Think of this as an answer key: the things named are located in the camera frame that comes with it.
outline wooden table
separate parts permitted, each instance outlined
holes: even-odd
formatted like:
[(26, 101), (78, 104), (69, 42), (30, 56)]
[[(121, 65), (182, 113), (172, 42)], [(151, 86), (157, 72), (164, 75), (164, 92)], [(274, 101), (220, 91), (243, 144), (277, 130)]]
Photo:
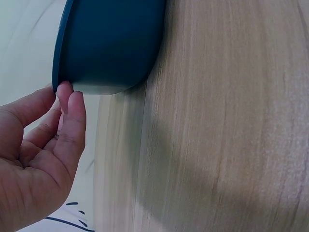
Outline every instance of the wooden table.
[(96, 231), (309, 231), (308, 29), (308, 0), (168, 0), (147, 84), (101, 98)]

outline bowl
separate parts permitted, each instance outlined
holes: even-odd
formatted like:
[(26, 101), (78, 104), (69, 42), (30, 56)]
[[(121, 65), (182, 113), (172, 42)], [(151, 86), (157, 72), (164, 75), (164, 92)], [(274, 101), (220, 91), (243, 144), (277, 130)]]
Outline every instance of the bowl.
[(67, 0), (52, 82), (85, 94), (115, 94), (143, 81), (156, 61), (166, 0)]

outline hand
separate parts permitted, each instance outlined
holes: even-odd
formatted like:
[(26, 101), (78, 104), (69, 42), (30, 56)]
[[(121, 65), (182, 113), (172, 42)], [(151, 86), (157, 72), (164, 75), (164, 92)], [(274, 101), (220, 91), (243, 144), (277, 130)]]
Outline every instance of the hand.
[[(69, 83), (57, 96), (54, 104), (46, 87), (0, 107), (0, 231), (45, 218), (69, 195), (85, 147), (86, 112), (83, 94)], [(24, 128), (46, 113), (23, 137)]]

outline bowl rim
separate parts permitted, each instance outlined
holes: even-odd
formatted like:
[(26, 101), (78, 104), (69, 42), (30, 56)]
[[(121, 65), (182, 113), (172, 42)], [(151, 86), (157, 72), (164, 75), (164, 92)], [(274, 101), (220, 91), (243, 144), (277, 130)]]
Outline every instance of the bowl rim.
[(58, 73), (59, 73), (59, 64), (60, 64), (60, 56), (61, 56), (61, 49), (62, 49), (62, 43), (63, 43), (63, 38), (64, 38), (64, 33), (66, 30), (68, 18), (71, 12), (71, 8), (73, 5), (74, 0), (67, 0), (62, 17), (60, 20), (60, 25), (58, 29), (58, 35), (56, 39), (56, 44), (55, 44), (55, 50), (54, 50), (54, 60), (53, 60), (53, 70), (52, 70), (52, 85), (53, 85), (53, 90), (56, 93), (57, 88), (59, 83), (59, 78), (58, 78)]

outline white floor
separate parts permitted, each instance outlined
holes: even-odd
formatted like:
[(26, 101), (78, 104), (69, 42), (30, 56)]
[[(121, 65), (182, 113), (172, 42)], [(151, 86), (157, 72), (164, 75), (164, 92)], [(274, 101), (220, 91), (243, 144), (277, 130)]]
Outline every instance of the white floor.
[[(0, 105), (30, 94), (51, 82), (54, 46), (64, 4), (65, 0), (0, 0)], [(98, 103), (99, 96), (85, 96), (86, 149), (66, 202), (78, 205), (64, 205), (50, 219), (44, 219), (22, 232), (93, 229), (93, 162)]]

